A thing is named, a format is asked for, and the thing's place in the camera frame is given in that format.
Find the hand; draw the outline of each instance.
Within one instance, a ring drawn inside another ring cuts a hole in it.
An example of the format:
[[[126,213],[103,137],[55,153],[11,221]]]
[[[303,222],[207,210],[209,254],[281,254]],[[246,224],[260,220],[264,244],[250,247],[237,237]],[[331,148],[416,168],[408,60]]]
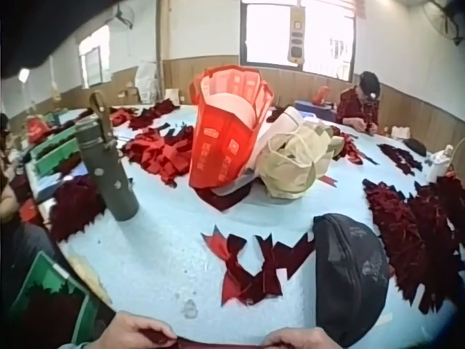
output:
[[[140,333],[142,329],[162,332],[168,338],[163,345],[156,345]],[[86,346],[86,349],[153,349],[171,347],[176,335],[171,328],[158,320],[136,316],[130,313],[117,313],[102,336]]]
[[[280,329],[267,335],[262,344],[273,349],[342,349],[319,327],[314,329]]]
[[[378,125],[372,122],[369,131],[370,135],[375,135],[378,132]]]
[[[345,121],[344,124],[352,126],[358,132],[364,132],[366,130],[366,122],[361,118],[348,118],[343,120]]]

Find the green tray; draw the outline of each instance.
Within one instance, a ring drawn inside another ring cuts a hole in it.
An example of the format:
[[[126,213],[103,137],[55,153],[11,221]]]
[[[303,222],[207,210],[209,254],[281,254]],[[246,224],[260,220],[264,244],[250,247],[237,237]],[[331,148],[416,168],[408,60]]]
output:
[[[72,127],[67,128],[64,131],[61,131],[58,135],[49,137],[47,140],[43,141],[41,144],[37,145],[36,147],[34,147],[33,150],[31,150],[31,157],[35,159],[37,155],[43,151],[43,149],[45,149],[49,145],[54,145],[54,144],[57,144],[58,142],[61,142],[65,138],[68,138],[71,135],[74,135],[75,132],[76,132],[76,128],[72,126]]]
[[[21,291],[10,309],[10,318],[14,320],[24,314],[29,304],[27,291],[32,286],[38,284],[42,285],[45,289],[51,289],[53,292],[57,292],[65,283],[68,283],[70,291],[73,292],[77,289],[84,295],[81,311],[79,312],[74,327],[73,338],[70,338],[70,342],[77,345],[88,341],[92,338],[94,322],[97,317],[98,303],[96,299],[43,252],[37,254],[34,263],[29,269],[28,276],[21,287]]]
[[[58,166],[58,164],[79,151],[78,141],[76,138],[67,141],[65,144],[62,144],[60,147],[51,151],[47,155],[40,158],[36,161],[36,173],[39,177],[50,175],[52,170]]]

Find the light blue tabletop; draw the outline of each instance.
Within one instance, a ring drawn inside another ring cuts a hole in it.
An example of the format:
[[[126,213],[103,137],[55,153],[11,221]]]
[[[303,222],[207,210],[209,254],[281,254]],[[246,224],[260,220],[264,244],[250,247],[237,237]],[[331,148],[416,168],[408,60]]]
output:
[[[194,107],[183,106],[155,125],[194,124],[195,117]],[[356,134],[346,127],[341,129]],[[122,125],[115,133],[132,137],[136,132]],[[259,344],[268,332],[281,327],[313,327],[315,253],[290,281],[279,270],[282,297],[251,307],[233,300],[221,307],[225,266],[207,249],[201,233],[210,234],[217,225],[225,235],[246,238],[240,262],[256,273],[262,256],[254,235],[272,233],[275,241],[294,245],[303,233],[311,231],[314,216],[329,212],[345,214],[377,231],[362,180],[384,181],[408,194],[415,193],[414,181],[426,182],[425,175],[415,170],[415,177],[405,176],[376,146],[389,143],[404,148],[402,143],[357,135],[357,147],[380,166],[367,161],[362,166],[346,159],[333,161],[327,175],[338,181],[337,188],[316,182],[303,198],[279,201],[268,198],[264,188],[256,186],[250,196],[225,213],[201,201],[188,186],[187,177],[177,179],[178,187],[173,189],[138,164],[124,160],[128,176],[134,178],[140,211],[128,222],[116,222],[107,211],[85,233],[75,234],[60,247],[65,254],[72,249],[85,256],[100,275],[116,310],[159,318],[192,340]],[[418,289],[410,306],[392,278],[379,322],[353,348],[405,348],[434,338],[455,308],[446,301],[439,312],[424,316],[418,310],[423,290],[422,286]]]

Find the white container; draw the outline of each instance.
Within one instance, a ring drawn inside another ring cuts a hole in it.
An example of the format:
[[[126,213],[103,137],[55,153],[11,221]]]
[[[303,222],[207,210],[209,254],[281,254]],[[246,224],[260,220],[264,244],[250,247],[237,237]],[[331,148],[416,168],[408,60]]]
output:
[[[437,152],[432,157],[432,165],[426,174],[426,180],[436,183],[438,177],[443,177],[447,173],[452,159],[450,158],[453,146],[448,145],[445,150]]]

